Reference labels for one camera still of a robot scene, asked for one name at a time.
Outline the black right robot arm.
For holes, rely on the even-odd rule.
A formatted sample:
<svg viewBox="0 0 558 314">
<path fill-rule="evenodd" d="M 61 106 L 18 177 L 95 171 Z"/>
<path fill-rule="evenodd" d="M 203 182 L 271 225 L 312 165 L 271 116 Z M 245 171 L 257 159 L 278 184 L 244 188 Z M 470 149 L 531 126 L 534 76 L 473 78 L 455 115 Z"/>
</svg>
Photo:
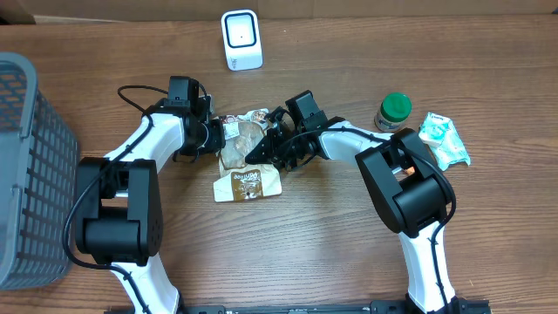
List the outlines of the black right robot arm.
<svg viewBox="0 0 558 314">
<path fill-rule="evenodd" d="M 418 133 L 374 133 L 340 117 L 329 119 L 311 91 L 288 99 L 267 119 L 272 127 L 246 163 L 294 171 L 319 156 L 357 167 L 379 218 L 400 239 L 409 278 L 406 312 L 457 312 L 444 247 L 456 195 Z"/>
</svg>

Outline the small teal gum pack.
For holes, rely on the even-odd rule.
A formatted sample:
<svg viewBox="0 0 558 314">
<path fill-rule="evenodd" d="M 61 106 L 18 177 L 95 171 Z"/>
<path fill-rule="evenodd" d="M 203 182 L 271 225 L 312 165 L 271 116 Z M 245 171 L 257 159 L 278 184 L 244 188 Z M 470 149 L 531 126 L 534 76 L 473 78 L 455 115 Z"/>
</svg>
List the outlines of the small teal gum pack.
<svg viewBox="0 0 558 314">
<path fill-rule="evenodd" d="M 439 147 L 448 132 L 450 119 L 436 113 L 425 116 L 418 132 L 419 138 L 431 147 Z"/>
</svg>

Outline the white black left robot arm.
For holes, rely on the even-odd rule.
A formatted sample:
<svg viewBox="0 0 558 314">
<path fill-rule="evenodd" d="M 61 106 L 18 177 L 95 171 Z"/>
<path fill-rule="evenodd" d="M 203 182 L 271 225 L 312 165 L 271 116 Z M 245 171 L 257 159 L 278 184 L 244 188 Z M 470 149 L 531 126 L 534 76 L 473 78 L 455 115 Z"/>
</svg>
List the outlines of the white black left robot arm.
<svg viewBox="0 0 558 314">
<path fill-rule="evenodd" d="M 131 313 L 184 313 L 184 298 L 160 258 L 158 174 L 180 155 L 220 152 L 223 125 L 203 84 L 186 76 L 172 76 L 162 99 L 140 113 L 139 127 L 123 144 L 79 162 L 63 249 L 80 267 L 111 271 L 133 303 Z"/>
</svg>

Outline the teal tissue pack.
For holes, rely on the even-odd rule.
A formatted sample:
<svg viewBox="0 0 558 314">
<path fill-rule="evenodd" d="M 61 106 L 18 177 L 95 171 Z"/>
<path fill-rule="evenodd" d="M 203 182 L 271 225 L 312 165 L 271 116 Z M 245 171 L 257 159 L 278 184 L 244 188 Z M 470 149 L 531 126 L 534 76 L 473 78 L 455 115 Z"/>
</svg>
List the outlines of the teal tissue pack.
<svg viewBox="0 0 558 314">
<path fill-rule="evenodd" d="M 451 119 L 443 143 L 439 147 L 431 147 L 431 150 L 442 171 L 446 171 L 451 165 L 460 162 L 471 165 L 471 158 Z"/>
</svg>

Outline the green lid jar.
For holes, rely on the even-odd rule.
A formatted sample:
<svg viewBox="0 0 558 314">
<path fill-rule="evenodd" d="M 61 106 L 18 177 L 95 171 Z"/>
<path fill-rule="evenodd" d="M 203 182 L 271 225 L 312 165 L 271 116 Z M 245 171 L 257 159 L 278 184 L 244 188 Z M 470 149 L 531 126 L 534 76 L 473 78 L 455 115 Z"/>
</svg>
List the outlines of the green lid jar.
<svg viewBox="0 0 558 314">
<path fill-rule="evenodd" d="M 404 93 L 393 92 L 383 99 L 374 123 L 383 132 L 394 132 L 406 122 L 411 112 L 411 99 Z"/>
</svg>

